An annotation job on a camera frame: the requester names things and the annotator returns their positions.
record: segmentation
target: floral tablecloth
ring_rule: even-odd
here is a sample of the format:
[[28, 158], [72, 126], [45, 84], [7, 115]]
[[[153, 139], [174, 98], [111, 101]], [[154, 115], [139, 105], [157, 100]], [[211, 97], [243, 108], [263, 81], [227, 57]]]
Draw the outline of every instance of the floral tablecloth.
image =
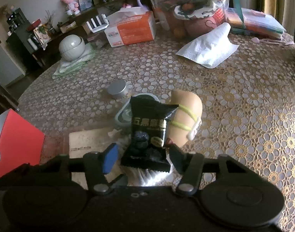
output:
[[[166, 103], [175, 88], [192, 91], [202, 100], [203, 123], [184, 150], [209, 158], [227, 153], [276, 185], [286, 198], [280, 226], [294, 232], [295, 45], [229, 39], [240, 46], [215, 69], [176, 56], [185, 42], [161, 31], [155, 41], [106, 47], [66, 77], [52, 80], [56, 66], [44, 72], [19, 99], [19, 113], [44, 133], [58, 133], [112, 118], [124, 101], [110, 98], [105, 88], [117, 78], [132, 93], [150, 92]], [[161, 184], [179, 179], [176, 173]], [[202, 185], [212, 180], [205, 174]]]

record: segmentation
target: small box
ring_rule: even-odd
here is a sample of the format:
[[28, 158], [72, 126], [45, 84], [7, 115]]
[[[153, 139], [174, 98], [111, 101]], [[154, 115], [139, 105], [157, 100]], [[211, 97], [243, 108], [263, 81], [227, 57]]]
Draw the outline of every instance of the small box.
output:
[[141, 7], [127, 8], [113, 13], [107, 19], [110, 24], [104, 32], [112, 47], [155, 39], [156, 24], [151, 11], [145, 12]]
[[0, 177], [24, 163], [37, 165], [44, 133], [10, 109], [0, 115]]

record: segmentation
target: pink bear figurine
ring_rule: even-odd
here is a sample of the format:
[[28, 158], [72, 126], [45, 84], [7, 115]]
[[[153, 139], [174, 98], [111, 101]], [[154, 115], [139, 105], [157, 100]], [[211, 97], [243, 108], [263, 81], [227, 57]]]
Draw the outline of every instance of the pink bear figurine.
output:
[[72, 10], [75, 14], [79, 13], [79, 4], [75, 0], [62, 0], [64, 3], [68, 4], [68, 10]]

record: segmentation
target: silver lid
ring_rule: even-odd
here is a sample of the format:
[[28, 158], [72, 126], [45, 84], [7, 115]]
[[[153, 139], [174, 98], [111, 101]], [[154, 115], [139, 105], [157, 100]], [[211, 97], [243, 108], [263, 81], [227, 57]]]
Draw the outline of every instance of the silver lid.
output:
[[107, 92], [112, 96], [124, 96], [127, 94], [126, 81], [123, 79], [113, 80], [110, 86], [107, 88]]

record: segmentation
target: white bowl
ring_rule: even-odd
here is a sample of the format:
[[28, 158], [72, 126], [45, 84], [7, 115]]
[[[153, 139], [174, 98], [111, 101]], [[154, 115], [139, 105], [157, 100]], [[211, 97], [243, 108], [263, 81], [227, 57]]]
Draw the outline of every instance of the white bowl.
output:
[[81, 38], [77, 35], [66, 36], [59, 44], [59, 52], [63, 54], [64, 52], [77, 47], [81, 43]]
[[84, 53], [84, 51], [85, 43], [83, 38], [81, 38], [81, 43], [77, 47], [62, 53], [61, 56], [66, 61], [74, 61], [77, 60]]

